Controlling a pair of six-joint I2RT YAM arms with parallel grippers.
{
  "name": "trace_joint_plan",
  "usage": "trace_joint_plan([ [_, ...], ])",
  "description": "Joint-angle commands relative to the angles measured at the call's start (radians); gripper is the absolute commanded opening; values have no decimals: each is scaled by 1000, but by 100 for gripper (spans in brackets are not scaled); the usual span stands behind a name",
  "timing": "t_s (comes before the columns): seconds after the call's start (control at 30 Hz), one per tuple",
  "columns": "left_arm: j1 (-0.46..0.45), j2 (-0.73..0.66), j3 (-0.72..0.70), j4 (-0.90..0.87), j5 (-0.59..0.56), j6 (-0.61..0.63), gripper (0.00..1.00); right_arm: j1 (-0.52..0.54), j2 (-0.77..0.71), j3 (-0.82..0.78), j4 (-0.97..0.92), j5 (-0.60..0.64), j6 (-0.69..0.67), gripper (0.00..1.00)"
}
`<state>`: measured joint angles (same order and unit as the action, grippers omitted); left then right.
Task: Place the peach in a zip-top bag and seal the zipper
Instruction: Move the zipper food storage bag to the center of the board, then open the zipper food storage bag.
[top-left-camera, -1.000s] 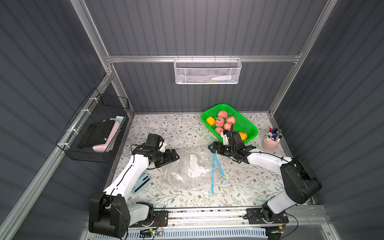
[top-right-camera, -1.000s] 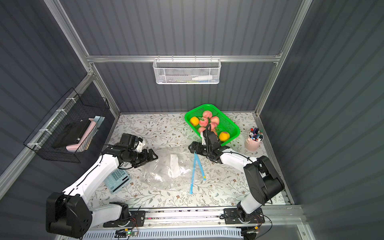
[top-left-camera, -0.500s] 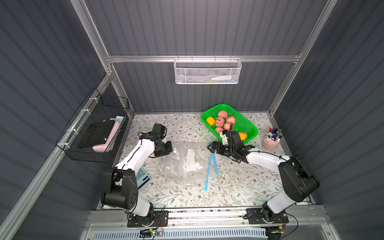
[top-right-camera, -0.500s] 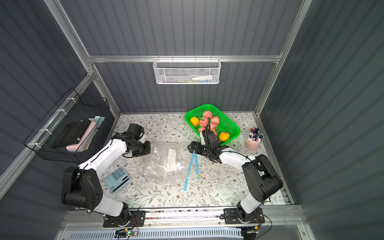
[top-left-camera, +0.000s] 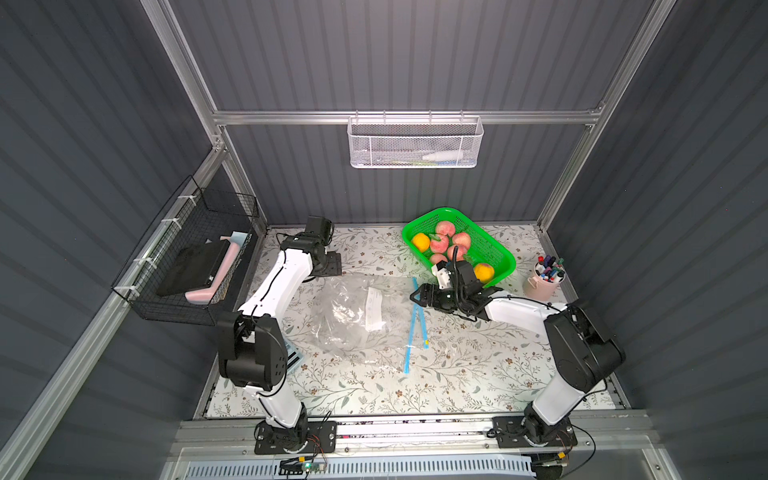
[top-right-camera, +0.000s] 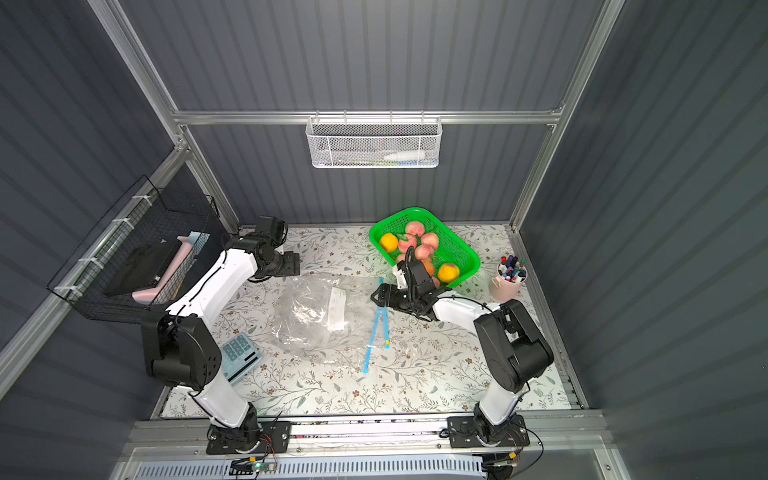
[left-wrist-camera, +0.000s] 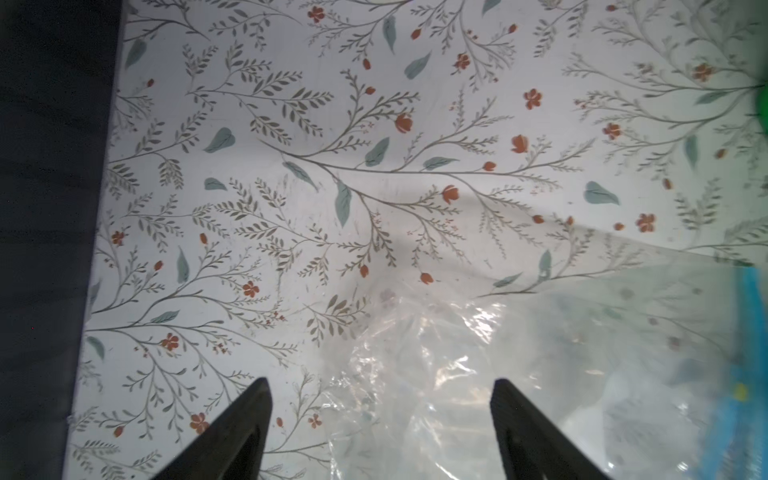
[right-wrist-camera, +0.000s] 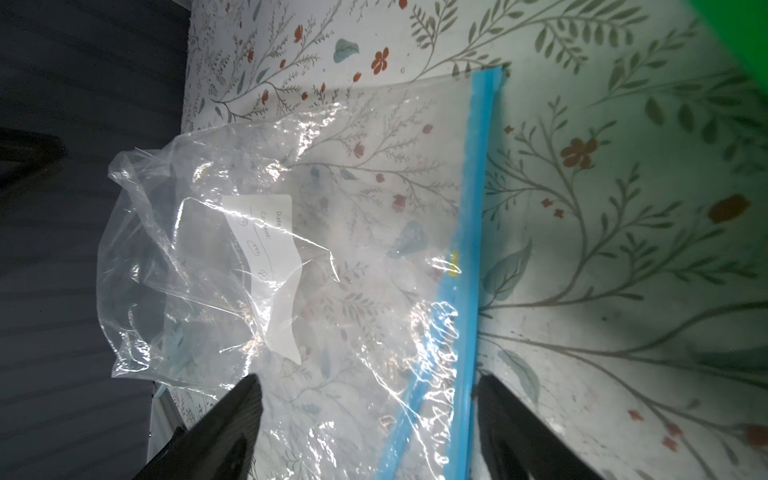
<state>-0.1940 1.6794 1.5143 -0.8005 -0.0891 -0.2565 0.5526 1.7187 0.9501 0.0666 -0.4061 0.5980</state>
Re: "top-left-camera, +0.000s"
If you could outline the pink peach with leaf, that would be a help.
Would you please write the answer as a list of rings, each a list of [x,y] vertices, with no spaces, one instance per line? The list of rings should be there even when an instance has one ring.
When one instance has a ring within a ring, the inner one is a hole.
[[[444,254],[450,245],[450,238],[443,234],[432,234],[430,238],[430,250],[433,254]]]

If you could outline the clear zip-top bag blue zipper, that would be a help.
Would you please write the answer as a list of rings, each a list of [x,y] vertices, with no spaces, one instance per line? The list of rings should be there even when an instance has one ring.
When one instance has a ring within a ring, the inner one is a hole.
[[[343,275],[325,281],[312,304],[312,343],[355,364],[409,374],[428,346],[424,312],[410,300],[415,277]]]

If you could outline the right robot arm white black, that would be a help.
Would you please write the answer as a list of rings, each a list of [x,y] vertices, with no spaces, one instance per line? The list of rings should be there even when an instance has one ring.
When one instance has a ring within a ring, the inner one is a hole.
[[[580,301],[557,306],[514,296],[498,287],[474,291],[467,286],[442,289],[434,284],[418,286],[410,300],[464,320],[506,323],[546,338],[555,373],[520,419],[488,431],[498,439],[524,440],[533,447],[557,441],[570,446],[571,412],[626,360],[616,336]]]

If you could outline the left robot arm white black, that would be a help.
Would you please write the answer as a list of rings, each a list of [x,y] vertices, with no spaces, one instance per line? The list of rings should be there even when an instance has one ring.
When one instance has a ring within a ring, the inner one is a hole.
[[[342,273],[340,255],[328,249],[333,233],[329,221],[314,219],[304,231],[286,236],[255,293],[217,319],[219,375],[256,399],[274,441],[291,451],[308,440],[309,422],[305,405],[287,385],[281,323],[301,285]]]

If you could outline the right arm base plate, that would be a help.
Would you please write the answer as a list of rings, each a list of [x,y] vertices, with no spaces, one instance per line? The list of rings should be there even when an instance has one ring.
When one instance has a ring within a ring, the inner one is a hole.
[[[575,429],[568,417],[554,425],[531,415],[505,415],[491,419],[492,426],[485,432],[499,448],[560,447],[569,450],[578,444]]]

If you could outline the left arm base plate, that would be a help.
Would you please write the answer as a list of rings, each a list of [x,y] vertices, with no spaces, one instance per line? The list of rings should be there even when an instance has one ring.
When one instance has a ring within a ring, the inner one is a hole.
[[[300,422],[292,429],[273,427],[261,421],[254,430],[255,455],[333,453],[336,448],[335,421]]]

